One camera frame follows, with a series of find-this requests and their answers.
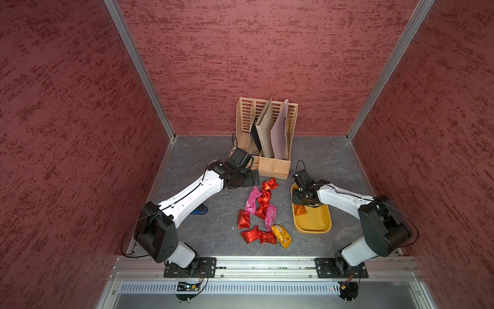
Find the red tea bag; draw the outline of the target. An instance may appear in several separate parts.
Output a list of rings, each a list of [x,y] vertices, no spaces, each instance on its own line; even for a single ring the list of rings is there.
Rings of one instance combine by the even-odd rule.
[[[279,184],[277,183],[275,178],[271,178],[265,182],[262,183],[261,185],[261,191],[262,192],[270,192],[276,188],[278,188]]]
[[[257,198],[259,205],[269,205],[271,199],[271,193],[269,191],[262,191],[261,196]]]
[[[246,230],[241,233],[242,238],[244,239],[246,244],[252,243],[260,238],[260,230],[259,226],[256,225],[251,230]]]
[[[266,220],[266,213],[269,206],[270,206],[269,203],[260,204],[255,211],[255,215],[261,220]]]
[[[241,209],[239,211],[238,219],[237,219],[237,227],[239,230],[249,229],[250,228],[250,213]]]
[[[264,243],[269,243],[272,245],[277,244],[277,238],[273,232],[260,231],[259,232],[259,240],[260,240],[261,244],[264,244]]]

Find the pink tea bag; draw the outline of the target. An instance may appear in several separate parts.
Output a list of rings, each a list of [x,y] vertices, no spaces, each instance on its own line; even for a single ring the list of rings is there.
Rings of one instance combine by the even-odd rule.
[[[257,187],[254,187],[246,201],[244,210],[250,214],[255,214],[257,210],[257,199],[261,196],[261,191]]]
[[[271,226],[275,225],[276,215],[277,208],[272,204],[267,206],[264,219],[266,230],[271,230]]]

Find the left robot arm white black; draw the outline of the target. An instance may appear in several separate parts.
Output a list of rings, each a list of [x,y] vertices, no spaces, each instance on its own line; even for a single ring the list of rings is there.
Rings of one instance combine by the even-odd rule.
[[[146,203],[136,222],[133,238],[157,263],[169,261],[183,269],[193,267],[198,253],[179,240],[177,228],[203,202],[223,189],[257,185],[257,171],[236,169],[215,160],[195,182],[178,194],[158,204]]]

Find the orange tea bag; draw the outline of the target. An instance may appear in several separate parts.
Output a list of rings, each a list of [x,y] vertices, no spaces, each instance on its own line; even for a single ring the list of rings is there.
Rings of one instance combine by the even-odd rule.
[[[293,205],[293,213],[295,216],[302,216],[307,214],[306,207],[304,205]]]

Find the red tea bag top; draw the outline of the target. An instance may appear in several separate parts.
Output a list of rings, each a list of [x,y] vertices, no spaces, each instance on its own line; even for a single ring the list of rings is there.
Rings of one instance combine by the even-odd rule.
[[[278,188],[279,184],[277,183],[275,178],[271,178],[265,182],[262,183],[261,185],[261,191],[262,192],[270,192],[276,188]]]

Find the aluminium front rail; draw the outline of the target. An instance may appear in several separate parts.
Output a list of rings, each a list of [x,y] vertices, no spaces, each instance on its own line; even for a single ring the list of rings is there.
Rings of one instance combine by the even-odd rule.
[[[204,263],[191,276],[171,263],[155,263],[150,258],[118,257],[109,275],[110,280],[198,279],[206,271],[217,281],[404,281],[424,282],[424,276],[414,257],[377,257],[358,266],[352,273],[338,276],[329,258],[312,256],[217,256],[213,261],[203,257]]]

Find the yellow plastic storage box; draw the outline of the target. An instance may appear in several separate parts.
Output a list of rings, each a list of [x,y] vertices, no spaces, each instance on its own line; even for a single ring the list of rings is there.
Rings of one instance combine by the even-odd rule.
[[[305,206],[307,214],[302,216],[295,216],[292,214],[295,230],[301,234],[325,234],[332,228],[331,215],[328,205],[322,205],[314,208]]]

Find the mauve folder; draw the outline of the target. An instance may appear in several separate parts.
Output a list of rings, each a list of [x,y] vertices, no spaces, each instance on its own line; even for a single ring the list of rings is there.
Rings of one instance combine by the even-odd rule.
[[[270,132],[274,158],[279,160],[284,159],[287,146],[286,121],[288,117],[288,105],[288,99],[281,104],[278,117]]]

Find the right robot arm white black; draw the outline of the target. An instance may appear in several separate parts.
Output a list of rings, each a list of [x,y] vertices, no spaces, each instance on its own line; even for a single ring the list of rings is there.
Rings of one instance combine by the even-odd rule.
[[[332,206],[360,221],[363,236],[335,254],[335,264],[341,273],[377,256],[387,257],[413,235],[406,216],[387,196],[357,194],[309,178],[295,180],[292,202],[312,208]]]

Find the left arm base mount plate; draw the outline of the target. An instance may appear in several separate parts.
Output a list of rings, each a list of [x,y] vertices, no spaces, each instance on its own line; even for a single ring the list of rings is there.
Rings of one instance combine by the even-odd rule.
[[[165,265],[163,277],[165,278],[214,278],[216,273],[216,257],[196,257],[188,267],[168,261]]]

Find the yellow tea bag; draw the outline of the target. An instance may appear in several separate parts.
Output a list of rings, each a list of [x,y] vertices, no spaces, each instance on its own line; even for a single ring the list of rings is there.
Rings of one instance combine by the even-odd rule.
[[[283,248],[288,248],[291,245],[292,238],[282,225],[272,225],[271,231],[274,233]]]

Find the beige plastic file organizer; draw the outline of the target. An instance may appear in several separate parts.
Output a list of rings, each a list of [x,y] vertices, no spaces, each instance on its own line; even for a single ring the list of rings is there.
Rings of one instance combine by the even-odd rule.
[[[236,106],[234,146],[252,156],[247,164],[259,175],[286,180],[298,104],[241,97]]]

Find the tan cardboard folder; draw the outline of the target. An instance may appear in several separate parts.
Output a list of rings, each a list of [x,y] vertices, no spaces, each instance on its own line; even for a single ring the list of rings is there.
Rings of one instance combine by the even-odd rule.
[[[270,99],[264,106],[256,123],[257,131],[262,145],[262,155],[273,158],[274,152],[271,146],[271,129],[274,125],[273,100]]]

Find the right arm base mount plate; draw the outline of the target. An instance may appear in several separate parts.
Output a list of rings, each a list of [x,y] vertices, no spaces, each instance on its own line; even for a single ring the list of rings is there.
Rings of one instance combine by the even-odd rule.
[[[369,274],[364,263],[351,266],[342,258],[317,257],[314,259],[319,279],[367,279]]]

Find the black notebook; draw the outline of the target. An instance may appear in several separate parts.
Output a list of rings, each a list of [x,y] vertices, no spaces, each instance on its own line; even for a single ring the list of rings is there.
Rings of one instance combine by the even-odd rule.
[[[257,131],[257,126],[256,126],[256,123],[258,121],[258,117],[254,118],[253,122],[252,122],[252,125],[251,125],[251,128],[250,128],[250,137],[251,139],[253,140],[253,143],[255,144],[255,147],[256,147],[256,154],[257,156],[260,156],[261,153],[262,153],[262,145],[261,145],[261,141],[260,141],[260,138],[259,138],[259,134],[258,134],[258,131]]]

